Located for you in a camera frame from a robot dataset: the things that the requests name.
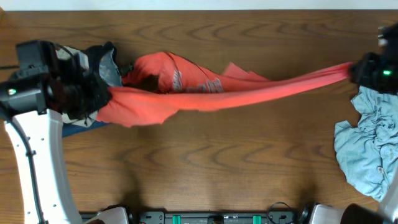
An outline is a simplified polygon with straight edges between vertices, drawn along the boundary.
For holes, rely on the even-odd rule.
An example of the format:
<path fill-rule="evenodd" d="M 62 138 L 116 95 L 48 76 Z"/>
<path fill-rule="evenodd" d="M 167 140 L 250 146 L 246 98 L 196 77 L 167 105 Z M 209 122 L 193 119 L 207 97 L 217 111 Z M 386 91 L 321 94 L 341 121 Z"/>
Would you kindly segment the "light blue t-shirt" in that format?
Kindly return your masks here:
<path fill-rule="evenodd" d="M 347 183 L 380 202 L 397 170 L 397 96 L 361 86 L 351 103 L 361 117 L 335 124 L 336 160 Z"/>

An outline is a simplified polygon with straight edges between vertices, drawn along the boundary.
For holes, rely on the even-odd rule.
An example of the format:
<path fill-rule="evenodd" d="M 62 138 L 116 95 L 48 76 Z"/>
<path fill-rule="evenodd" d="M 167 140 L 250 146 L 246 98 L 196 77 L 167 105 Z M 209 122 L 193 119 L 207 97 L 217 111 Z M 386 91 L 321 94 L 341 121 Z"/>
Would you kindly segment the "red soccer t-shirt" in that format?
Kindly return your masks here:
<path fill-rule="evenodd" d="M 215 111 L 275 100 L 349 77 L 342 63 L 287 80 L 269 80 L 230 63 L 222 74 L 167 52 L 138 58 L 133 71 L 112 86 L 97 121 L 125 127 L 162 124 L 180 110 Z"/>

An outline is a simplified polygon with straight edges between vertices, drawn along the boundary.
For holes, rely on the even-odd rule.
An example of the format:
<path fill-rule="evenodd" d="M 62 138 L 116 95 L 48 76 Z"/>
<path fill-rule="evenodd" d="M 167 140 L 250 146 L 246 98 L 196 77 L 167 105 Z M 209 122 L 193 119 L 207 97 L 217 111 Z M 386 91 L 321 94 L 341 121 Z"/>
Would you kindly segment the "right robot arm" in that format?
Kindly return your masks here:
<path fill-rule="evenodd" d="M 298 223 L 397 223 L 397 25 L 380 28 L 377 38 L 381 53 L 368 52 L 349 66 L 359 87 L 351 102 L 361 117 L 357 127 L 336 124 L 334 147 L 347 182 L 378 201 L 378 209 L 315 203 L 304 207 Z"/>

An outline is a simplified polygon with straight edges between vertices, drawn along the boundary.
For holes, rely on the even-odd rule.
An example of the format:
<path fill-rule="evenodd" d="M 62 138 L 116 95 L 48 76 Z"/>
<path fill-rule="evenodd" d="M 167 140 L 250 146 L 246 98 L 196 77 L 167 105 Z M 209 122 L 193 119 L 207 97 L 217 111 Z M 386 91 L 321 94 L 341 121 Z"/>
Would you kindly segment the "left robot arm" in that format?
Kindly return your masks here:
<path fill-rule="evenodd" d="M 25 223 L 83 223 L 73 201 L 63 156 L 62 113 L 84 95 L 76 58 L 60 67 L 56 45 L 16 46 L 19 70 L 1 83 L 1 119 L 17 161 Z"/>

